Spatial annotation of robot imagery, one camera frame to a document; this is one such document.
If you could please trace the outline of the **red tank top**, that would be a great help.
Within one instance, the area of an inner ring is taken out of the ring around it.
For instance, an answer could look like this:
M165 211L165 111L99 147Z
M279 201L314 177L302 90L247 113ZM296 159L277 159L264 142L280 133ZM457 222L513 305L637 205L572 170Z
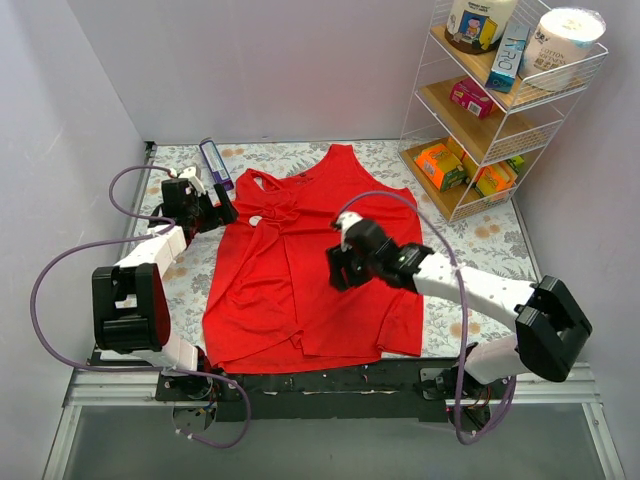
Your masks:
M421 296L381 280L345 292L329 283L331 224L352 204L396 242L420 242L415 199L378 182L349 145L332 145L312 168L278 179L254 169L236 183L235 223L218 248L202 319L212 365L230 374L300 373L422 350ZM257 226L252 216L261 216Z

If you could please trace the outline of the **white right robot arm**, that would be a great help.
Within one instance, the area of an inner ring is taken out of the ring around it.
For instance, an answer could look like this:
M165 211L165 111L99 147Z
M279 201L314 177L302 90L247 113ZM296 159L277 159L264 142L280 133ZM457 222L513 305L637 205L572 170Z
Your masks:
M555 277L529 283L455 268L429 247L398 245L375 221L354 212L341 214L332 226L340 234L339 245L327 251L335 289L377 278L392 288L455 302L511 330L507 337L465 346L464 357L448 369L422 373L418 387L427 399L451 398L455 390L475 397L497 380L524 373L563 382L592 334L575 298Z

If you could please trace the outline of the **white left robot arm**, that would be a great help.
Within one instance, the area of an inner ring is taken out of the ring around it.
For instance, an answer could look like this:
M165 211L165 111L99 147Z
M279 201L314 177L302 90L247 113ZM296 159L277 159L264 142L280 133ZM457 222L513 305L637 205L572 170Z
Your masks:
M213 399L216 382L203 349L172 327L163 277L194 237L236 221L225 187L211 198L193 174L165 180L148 219L146 240L92 274L94 337L102 351L132 355L164 372L168 385L193 400Z

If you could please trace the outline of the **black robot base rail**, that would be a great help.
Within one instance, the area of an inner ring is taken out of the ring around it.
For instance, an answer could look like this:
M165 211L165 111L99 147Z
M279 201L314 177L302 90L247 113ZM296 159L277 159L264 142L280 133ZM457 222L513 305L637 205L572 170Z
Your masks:
M340 369L278 375L225 375L242 387L251 404L252 420L396 419L421 422L453 420L455 360L395 359ZM489 419L489 401L506 393L506 379L489 387L463 387L463 407ZM219 422L246 418L241 393L226 382L161 374L155 400L208 410Z

